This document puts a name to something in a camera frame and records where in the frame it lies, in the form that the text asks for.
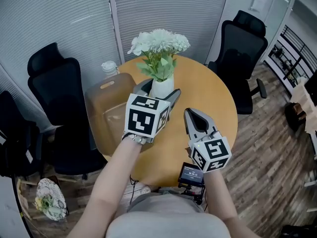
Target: white marker cube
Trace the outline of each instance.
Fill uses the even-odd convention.
[[[191,154],[191,158],[203,173],[224,168],[231,156],[226,137],[194,143]]]
[[[126,132],[154,138],[167,122],[170,102],[130,94],[125,111]]]

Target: person's right arm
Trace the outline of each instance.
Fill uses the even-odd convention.
[[[208,212],[220,218],[227,226],[232,238],[260,238],[238,217],[228,188],[219,170],[205,173]]]

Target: white paper label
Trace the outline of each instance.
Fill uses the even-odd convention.
[[[33,161],[33,157],[32,157],[32,155],[31,155],[31,153],[29,152],[29,150],[27,150],[26,151],[26,158],[28,158],[28,161],[30,162],[30,163],[32,163],[32,161]]]

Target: gray shirt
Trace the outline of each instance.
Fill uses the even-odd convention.
[[[115,219],[107,238],[230,238],[226,225],[216,216],[181,196],[141,195],[128,213]]]

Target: round wooden table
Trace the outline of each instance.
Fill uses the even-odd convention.
[[[237,110],[225,84],[204,65],[182,56],[176,58],[174,85],[182,93],[170,121],[155,137],[153,147],[140,154],[131,174],[133,179],[149,185],[177,186],[183,162],[192,163],[185,150],[189,141],[184,123],[186,108],[198,109],[213,118],[222,136],[227,137],[230,148],[237,135]],[[142,58],[126,62],[119,71],[131,74],[138,84],[149,77],[140,72],[137,62],[143,62]]]

